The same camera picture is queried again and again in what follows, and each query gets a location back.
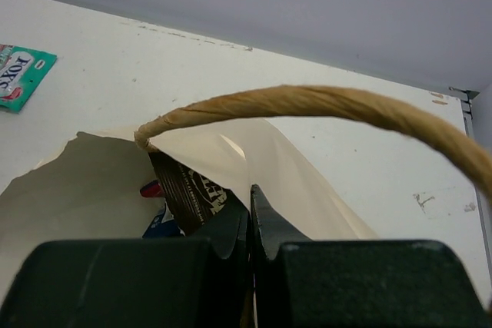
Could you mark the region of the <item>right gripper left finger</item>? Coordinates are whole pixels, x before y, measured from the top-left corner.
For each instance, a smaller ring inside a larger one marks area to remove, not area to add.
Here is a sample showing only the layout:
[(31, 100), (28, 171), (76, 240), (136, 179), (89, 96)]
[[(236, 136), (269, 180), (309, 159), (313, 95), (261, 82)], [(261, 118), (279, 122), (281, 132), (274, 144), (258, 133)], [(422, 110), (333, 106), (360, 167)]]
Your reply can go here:
[(246, 327), (250, 217), (229, 204), (189, 237), (36, 247), (1, 307), (3, 327)]

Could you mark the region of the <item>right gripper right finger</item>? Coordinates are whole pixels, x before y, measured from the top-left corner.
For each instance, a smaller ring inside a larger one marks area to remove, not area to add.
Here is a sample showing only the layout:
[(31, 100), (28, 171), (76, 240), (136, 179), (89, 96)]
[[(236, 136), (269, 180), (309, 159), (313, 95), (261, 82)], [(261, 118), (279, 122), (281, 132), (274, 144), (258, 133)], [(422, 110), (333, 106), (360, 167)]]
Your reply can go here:
[(314, 241), (251, 189), (260, 327), (489, 327), (457, 255), (435, 240)]

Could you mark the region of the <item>blue snack packet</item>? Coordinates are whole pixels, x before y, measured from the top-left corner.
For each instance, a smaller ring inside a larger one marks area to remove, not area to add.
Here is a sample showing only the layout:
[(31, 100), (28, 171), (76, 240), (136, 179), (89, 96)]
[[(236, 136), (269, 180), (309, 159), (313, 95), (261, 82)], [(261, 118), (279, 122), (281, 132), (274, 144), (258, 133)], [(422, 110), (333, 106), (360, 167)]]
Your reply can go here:
[(142, 238), (183, 237), (184, 234), (174, 219), (168, 206), (164, 204), (154, 216)]

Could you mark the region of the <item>dark brown snack bag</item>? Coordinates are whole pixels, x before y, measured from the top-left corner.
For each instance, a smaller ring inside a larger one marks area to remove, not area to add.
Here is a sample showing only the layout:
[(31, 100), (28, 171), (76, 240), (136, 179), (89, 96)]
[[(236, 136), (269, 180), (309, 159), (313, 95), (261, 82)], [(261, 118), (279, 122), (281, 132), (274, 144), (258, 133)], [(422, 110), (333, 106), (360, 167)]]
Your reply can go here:
[(239, 199), (229, 189), (164, 153), (150, 153), (157, 181), (178, 227), (189, 236)]

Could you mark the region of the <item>teal Fox's candy bag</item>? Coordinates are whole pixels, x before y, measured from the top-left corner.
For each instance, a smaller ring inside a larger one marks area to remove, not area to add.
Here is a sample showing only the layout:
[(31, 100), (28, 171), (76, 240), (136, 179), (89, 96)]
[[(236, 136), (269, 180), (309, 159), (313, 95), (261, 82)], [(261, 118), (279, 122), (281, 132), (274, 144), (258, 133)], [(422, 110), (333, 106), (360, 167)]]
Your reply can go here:
[(1, 107), (20, 112), (56, 61), (46, 51), (1, 44)]

